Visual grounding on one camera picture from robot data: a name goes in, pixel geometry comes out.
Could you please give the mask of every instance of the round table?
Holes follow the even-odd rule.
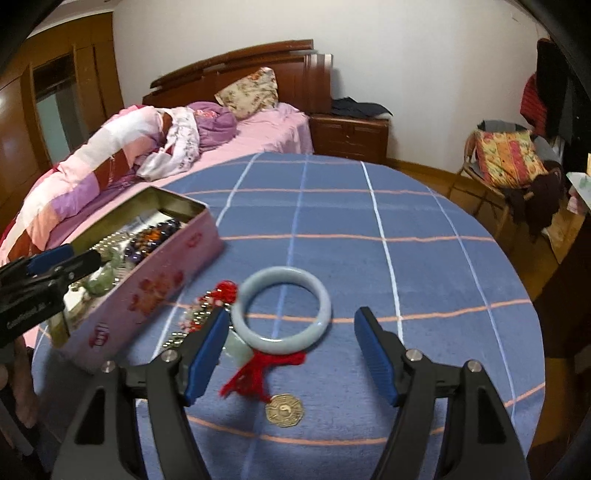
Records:
[[[313,155],[238,158],[167,188],[207,203],[226,248],[160,309],[119,362],[148,362],[196,297],[220,280],[240,283],[265,267],[311,272],[333,305],[332,324],[305,363],[276,367],[266,378],[271,395],[302,401],[296,427],[269,423],[260,402],[220,398],[236,372],[222,354],[207,392],[187,409],[213,479],[371,477],[396,410],[378,395],[357,344],[353,315],[361,306],[433,361],[480,360],[528,450],[544,399],[537,315],[500,247],[459,207],[390,168]],[[249,324],[265,336],[293,335],[313,321],[317,307],[302,288],[271,287],[251,305]],[[51,457],[86,376],[43,339],[33,371],[47,427],[41,450]],[[150,478],[159,479],[145,402],[138,419]],[[432,478],[444,419],[445,402],[437,401],[421,478]]]

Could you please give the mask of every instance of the pillow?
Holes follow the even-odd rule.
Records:
[[[238,120],[244,120],[265,108],[275,108],[279,101],[275,72],[262,67],[216,93],[216,100],[228,107]]]
[[[485,182],[493,187],[520,189],[547,173],[527,130],[494,133],[476,130],[476,151]]]

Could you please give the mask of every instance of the brown garment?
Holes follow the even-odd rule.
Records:
[[[552,225],[552,217],[560,208],[564,195],[562,166],[553,160],[544,162],[546,175],[538,175],[527,189],[502,189],[506,201],[513,210],[513,220],[519,224],[526,221],[530,235],[537,237],[542,229]],[[534,196],[525,201],[524,195]]]

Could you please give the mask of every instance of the purple blanket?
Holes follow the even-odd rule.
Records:
[[[236,136],[238,122],[228,108],[213,102],[193,102],[187,106],[196,113],[201,152],[213,150]]]

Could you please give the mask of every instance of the wooden headboard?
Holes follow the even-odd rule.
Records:
[[[313,40],[288,40],[230,51],[175,70],[150,84],[144,105],[163,108],[214,95],[260,67],[275,71],[279,100],[306,113],[330,112],[332,55],[314,51]]]

